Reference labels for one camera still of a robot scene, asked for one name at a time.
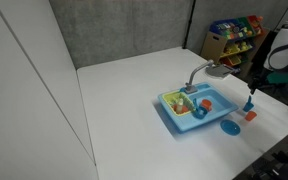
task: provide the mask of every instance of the small green item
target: small green item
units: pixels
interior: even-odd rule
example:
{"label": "small green item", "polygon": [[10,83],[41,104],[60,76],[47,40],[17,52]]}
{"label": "small green item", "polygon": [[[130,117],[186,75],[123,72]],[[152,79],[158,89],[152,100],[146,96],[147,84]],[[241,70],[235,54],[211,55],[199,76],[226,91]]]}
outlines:
{"label": "small green item", "polygon": [[273,72],[267,76],[270,84],[288,83],[288,73]]}

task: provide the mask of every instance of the blue toy sink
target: blue toy sink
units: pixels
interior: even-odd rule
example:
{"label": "blue toy sink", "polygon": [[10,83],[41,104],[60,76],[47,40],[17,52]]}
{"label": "blue toy sink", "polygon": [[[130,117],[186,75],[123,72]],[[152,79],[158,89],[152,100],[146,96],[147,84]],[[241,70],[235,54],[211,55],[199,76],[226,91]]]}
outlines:
{"label": "blue toy sink", "polygon": [[[179,89],[158,96],[163,108],[180,132],[185,132],[214,121],[238,109],[238,106],[234,102],[210,84],[203,82],[196,84],[195,87],[197,88],[197,92],[192,94],[186,94]],[[173,106],[179,98],[184,99],[184,105],[188,108],[188,111],[182,114],[177,114],[173,109]],[[196,99],[197,105],[199,105],[203,99],[208,99],[212,102],[212,110],[208,112],[203,119],[198,119],[195,116],[196,109],[193,105],[194,99]]]}

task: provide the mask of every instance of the toy shelf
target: toy shelf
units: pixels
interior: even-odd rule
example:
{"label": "toy shelf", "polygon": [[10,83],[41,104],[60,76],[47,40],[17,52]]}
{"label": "toy shelf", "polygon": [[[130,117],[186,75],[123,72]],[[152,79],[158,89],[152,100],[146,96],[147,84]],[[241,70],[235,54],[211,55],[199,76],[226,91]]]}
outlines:
{"label": "toy shelf", "polygon": [[215,64],[238,65],[241,70],[238,77],[244,79],[252,67],[253,57],[269,32],[269,29],[262,28],[258,19],[248,16],[214,21],[206,35],[201,57],[212,59]]}

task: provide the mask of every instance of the red cup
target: red cup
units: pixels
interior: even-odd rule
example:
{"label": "red cup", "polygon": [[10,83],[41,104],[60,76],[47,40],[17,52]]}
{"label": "red cup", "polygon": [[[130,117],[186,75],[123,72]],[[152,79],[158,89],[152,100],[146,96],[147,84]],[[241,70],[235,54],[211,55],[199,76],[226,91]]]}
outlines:
{"label": "red cup", "polygon": [[212,102],[207,99],[203,99],[201,102],[201,106],[203,106],[207,111],[212,110]]}
{"label": "red cup", "polygon": [[254,112],[254,111],[249,111],[249,112],[246,114],[245,119],[246,119],[246,121],[252,121],[256,116],[257,116],[256,112]]}

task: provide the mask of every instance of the white tabletop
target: white tabletop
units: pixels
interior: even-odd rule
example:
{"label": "white tabletop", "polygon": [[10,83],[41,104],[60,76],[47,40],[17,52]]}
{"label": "white tabletop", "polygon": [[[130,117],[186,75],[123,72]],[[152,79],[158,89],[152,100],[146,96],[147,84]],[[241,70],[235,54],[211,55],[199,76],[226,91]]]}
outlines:
{"label": "white tabletop", "polygon": [[[288,134],[288,107],[256,91],[251,122],[241,109],[225,117],[241,127],[225,134],[221,120],[176,133],[157,100],[189,80],[205,60],[174,48],[78,70],[100,180],[232,179]],[[197,72],[193,84],[209,82],[240,107],[247,84]]]}

